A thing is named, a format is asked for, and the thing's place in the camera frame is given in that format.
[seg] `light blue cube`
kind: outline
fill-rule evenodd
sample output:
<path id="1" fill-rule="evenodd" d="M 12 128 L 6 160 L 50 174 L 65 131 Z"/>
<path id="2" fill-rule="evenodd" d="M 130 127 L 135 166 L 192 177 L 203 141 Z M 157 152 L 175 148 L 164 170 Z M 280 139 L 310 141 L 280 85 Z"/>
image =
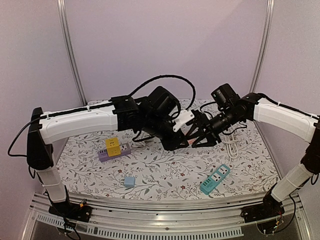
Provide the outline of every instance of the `light blue cube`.
<path id="1" fill-rule="evenodd" d="M 133 188 L 135 186 L 136 183 L 136 178 L 133 176 L 126 176 L 124 178 L 124 186 L 127 188 Z"/>

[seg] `white wall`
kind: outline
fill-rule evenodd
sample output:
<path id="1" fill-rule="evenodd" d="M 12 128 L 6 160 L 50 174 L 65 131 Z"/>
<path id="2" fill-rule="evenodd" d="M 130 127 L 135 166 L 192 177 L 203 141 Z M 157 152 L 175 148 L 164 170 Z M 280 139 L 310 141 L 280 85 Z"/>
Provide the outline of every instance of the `white wall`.
<path id="1" fill-rule="evenodd" d="M 266 0 L 68 0 L 70 35 L 89 100 L 130 93 L 163 74 L 191 80 L 198 99 L 226 82 L 248 93 L 259 54 Z M 160 80 L 191 98 L 180 80 Z"/>
<path id="2" fill-rule="evenodd" d="M 0 46 L 0 239 L 17 240 L 39 184 L 24 158 L 7 156 L 9 144 L 33 108 L 57 111 L 81 103 L 56 0 L 2 1 Z M 26 145 L 23 134 L 13 152 L 26 153 Z"/>
<path id="3" fill-rule="evenodd" d="M 320 2 L 275 1 L 271 32 L 256 92 L 300 110 L 320 114 Z M 298 164 L 308 144 L 273 126 L 262 125 L 283 173 Z M 320 182 L 307 183 L 301 200 L 320 236 Z"/>

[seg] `purple power strip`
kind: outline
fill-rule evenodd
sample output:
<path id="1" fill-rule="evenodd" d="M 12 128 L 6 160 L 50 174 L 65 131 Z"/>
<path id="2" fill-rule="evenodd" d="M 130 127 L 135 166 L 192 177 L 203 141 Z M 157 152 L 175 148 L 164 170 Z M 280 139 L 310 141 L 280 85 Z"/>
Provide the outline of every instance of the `purple power strip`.
<path id="1" fill-rule="evenodd" d="M 130 149 L 129 143 L 120 145 L 120 150 L 121 150 L 121 154 L 117 155 L 117 156 L 108 156 L 107 149 L 98 151 L 98 156 L 99 156 L 100 162 L 109 161 L 111 159 L 116 159 L 116 158 L 122 157 L 124 155 L 131 154 L 131 149 Z"/>

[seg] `floral tablecloth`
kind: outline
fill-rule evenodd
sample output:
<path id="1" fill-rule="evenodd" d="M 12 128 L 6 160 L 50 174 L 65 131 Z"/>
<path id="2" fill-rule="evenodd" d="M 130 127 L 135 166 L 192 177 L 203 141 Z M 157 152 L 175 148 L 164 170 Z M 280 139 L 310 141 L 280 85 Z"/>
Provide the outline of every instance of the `floral tablecloth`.
<path id="1" fill-rule="evenodd" d="M 196 100 L 199 108 L 212 100 Z M 186 107 L 190 100 L 181 100 Z M 215 104 L 205 107 L 217 114 Z M 267 191 L 278 180 L 276 168 L 253 122 L 239 129 L 238 158 L 228 157 L 226 146 L 166 151 L 153 138 L 133 143 L 133 131 L 100 131 L 70 137 L 58 160 L 63 183 L 74 193 L 99 197 L 136 200 L 191 200 L 245 195 Z M 98 151 L 105 148 L 105 139 L 118 137 L 120 144 L 129 143 L 131 154 L 100 162 Z M 230 174 L 210 195 L 200 191 L 200 184 L 221 164 L 231 168 Z M 135 187 L 123 185 L 125 176 L 135 177 Z"/>

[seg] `ventilation grille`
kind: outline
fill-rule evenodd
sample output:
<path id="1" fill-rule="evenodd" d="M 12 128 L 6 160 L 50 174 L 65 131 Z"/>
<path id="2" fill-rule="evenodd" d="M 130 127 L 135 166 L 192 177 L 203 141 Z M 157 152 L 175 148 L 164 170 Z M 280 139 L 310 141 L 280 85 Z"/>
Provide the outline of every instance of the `ventilation grille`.
<path id="1" fill-rule="evenodd" d="M 58 228 L 64 227 L 64 221 L 58 216 L 49 216 L 38 213 L 39 222 L 49 224 Z M 84 229 L 78 229 L 79 233 L 97 236 L 101 238 L 115 240 L 222 240 L 243 236 L 241 227 L 234 227 L 225 230 L 207 231 L 204 233 L 138 233 L 129 231 L 115 231 L 104 227 L 88 226 Z"/>

